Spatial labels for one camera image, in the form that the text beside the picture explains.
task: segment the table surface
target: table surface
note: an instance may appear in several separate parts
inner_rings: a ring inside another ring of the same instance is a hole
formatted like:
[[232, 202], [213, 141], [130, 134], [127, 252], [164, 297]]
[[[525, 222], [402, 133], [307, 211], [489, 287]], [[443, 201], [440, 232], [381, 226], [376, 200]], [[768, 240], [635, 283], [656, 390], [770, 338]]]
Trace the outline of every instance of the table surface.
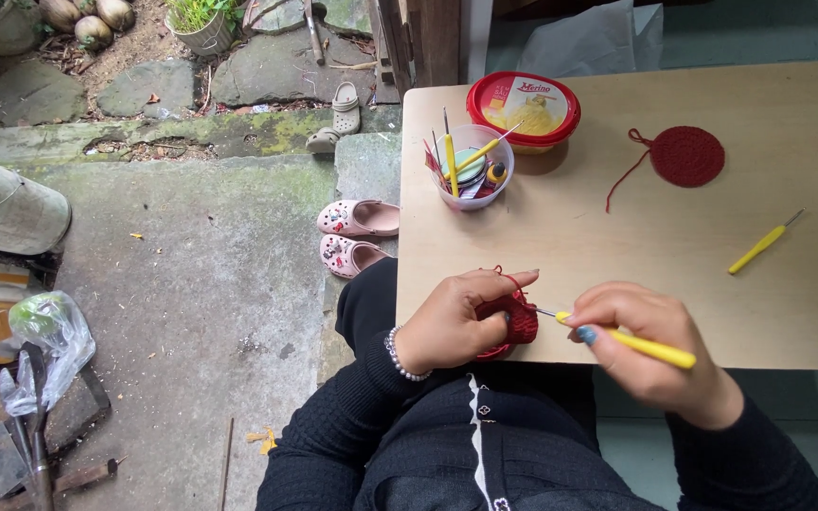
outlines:
[[[563, 79], [583, 118], [566, 145], [517, 156], [506, 190], [487, 208], [449, 210], [424, 165], [423, 138], [469, 122], [469, 86], [413, 89], [403, 105], [402, 206], [396, 320], [437, 283], [501, 264], [539, 268], [528, 298], [568, 308], [608, 280], [683, 300], [722, 366], [818, 369], [818, 62], [684, 69]], [[721, 174], [699, 188], [658, 177], [646, 158], [605, 196], [653, 138], [694, 125], [721, 141]], [[802, 207], [773, 246], [735, 276], [727, 268]], [[540, 315], [535, 342], [510, 358], [594, 362]]]

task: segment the pink clog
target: pink clog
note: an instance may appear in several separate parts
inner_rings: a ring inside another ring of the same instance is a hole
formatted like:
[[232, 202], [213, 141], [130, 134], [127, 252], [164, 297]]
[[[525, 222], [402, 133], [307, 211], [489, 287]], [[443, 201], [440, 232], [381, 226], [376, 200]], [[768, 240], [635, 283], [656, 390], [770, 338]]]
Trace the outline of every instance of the pink clog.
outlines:
[[392, 255], [367, 241], [356, 241], [336, 235], [321, 238], [321, 261], [334, 274], [353, 278], [370, 265]]
[[341, 200], [317, 215], [317, 228], [328, 235], [392, 237], [400, 230], [400, 208], [379, 200]]

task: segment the yellow handle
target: yellow handle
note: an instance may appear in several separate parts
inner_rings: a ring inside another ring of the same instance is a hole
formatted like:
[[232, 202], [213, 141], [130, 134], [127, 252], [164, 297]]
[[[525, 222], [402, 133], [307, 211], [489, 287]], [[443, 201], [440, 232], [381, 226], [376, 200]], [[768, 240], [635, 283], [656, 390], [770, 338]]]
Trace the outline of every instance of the yellow handle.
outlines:
[[473, 162], [473, 161], [485, 156], [486, 154], [488, 154], [488, 151], [494, 149], [494, 147], [497, 147], [497, 145], [499, 143], [500, 143], [500, 140], [495, 138], [494, 140], [489, 142], [488, 145], [485, 145], [484, 147], [482, 147], [478, 151], [475, 151], [475, 153], [472, 154], [471, 157], [466, 158], [464, 162], [462, 162], [462, 163], [460, 163], [460, 165], [456, 166], [456, 171], [460, 172], [462, 169], [471, 166], [471, 162]]
[[450, 170], [450, 190], [454, 197], [460, 196], [460, 189], [456, 185], [456, 154], [453, 152], [453, 137], [444, 135], [444, 149], [447, 151], [447, 169]]
[[[568, 312], [559, 312], [555, 318], [558, 323], [566, 325], [564, 319], [570, 316]], [[696, 355], [683, 351], [668, 344], [656, 343], [655, 341], [647, 341], [639, 337], [627, 335], [614, 328], [606, 328], [611, 337], [617, 339], [621, 344], [630, 347], [642, 354], [648, 354], [653, 358], [657, 358], [663, 362], [667, 362], [672, 366], [680, 367], [682, 369], [690, 369], [696, 365]]]
[[765, 238], [759, 240], [759, 243], [756, 244], [756, 247], [753, 247], [753, 250], [747, 252], [746, 255], [740, 258], [739, 261], [728, 268], [728, 273], [735, 274], [741, 271], [741, 268], [749, 263], [761, 251], [766, 250], [769, 245], [774, 243], [776, 239], [780, 238], [782, 234], [784, 234], [784, 226], [775, 227], [771, 233], [765, 235]]

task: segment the black sweater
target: black sweater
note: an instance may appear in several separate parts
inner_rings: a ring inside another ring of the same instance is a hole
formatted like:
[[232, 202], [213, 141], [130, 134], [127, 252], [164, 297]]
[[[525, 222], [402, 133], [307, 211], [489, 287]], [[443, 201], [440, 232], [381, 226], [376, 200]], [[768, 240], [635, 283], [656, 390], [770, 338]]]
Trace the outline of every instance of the black sweater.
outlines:
[[[293, 413], [270, 451], [258, 511], [661, 509], [630, 492], [554, 402], [462, 371], [411, 382], [384, 334]], [[749, 398], [723, 431], [667, 422], [682, 511], [818, 511], [810, 465]]]

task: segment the sweater sleeve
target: sweater sleeve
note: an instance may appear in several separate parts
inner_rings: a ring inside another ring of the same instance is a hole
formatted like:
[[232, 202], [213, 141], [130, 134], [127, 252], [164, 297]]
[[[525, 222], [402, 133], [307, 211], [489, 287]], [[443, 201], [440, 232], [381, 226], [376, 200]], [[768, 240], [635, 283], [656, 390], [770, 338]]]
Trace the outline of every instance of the sweater sleeve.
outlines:
[[818, 478], [788, 435], [744, 397], [744, 412], [721, 431], [667, 414], [675, 445], [681, 511], [818, 510]]
[[403, 402], [423, 384], [402, 377], [380, 332], [293, 413], [270, 450], [257, 511], [352, 509], [365, 470]]

